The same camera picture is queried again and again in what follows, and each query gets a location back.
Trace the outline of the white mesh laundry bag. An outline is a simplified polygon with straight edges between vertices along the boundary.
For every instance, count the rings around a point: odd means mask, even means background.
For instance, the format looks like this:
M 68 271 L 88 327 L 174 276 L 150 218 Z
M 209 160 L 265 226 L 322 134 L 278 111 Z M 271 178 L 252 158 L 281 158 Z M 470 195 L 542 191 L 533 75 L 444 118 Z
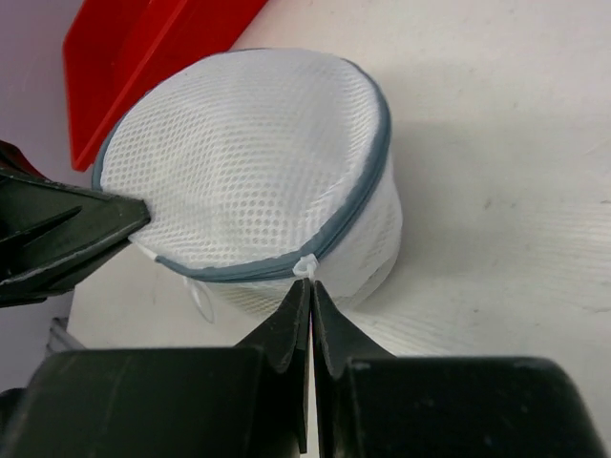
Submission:
M 146 204 L 132 244 L 182 276 L 208 321 L 223 305 L 271 314 L 302 279 L 351 308 L 400 251 L 390 141 L 389 104 L 357 64 L 303 49 L 221 52 L 127 111 L 92 184 Z

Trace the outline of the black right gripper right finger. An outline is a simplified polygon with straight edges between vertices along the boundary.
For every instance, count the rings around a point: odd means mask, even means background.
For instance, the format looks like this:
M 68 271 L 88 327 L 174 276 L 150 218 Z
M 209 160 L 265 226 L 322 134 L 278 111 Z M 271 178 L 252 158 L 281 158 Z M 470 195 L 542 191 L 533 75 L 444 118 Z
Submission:
M 320 455 L 363 457 L 351 364 L 394 355 L 348 319 L 320 281 L 311 285 L 310 315 Z

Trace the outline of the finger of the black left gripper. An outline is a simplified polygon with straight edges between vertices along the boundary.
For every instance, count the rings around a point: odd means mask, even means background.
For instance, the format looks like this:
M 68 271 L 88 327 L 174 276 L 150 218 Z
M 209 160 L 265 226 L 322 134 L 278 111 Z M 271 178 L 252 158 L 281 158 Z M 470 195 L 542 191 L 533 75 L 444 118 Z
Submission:
M 141 200 L 3 171 L 1 303 L 39 303 L 73 290 L 149 221 Z

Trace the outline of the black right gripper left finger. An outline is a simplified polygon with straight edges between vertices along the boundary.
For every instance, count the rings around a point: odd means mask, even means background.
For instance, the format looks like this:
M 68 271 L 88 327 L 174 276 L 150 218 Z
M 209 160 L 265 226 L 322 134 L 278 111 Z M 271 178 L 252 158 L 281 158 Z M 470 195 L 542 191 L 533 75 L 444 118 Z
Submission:
M 251 452 L 307 451 L 310 291 L 310 281 L 295 281 L 276 311 L 237 344 L 262 356 Z

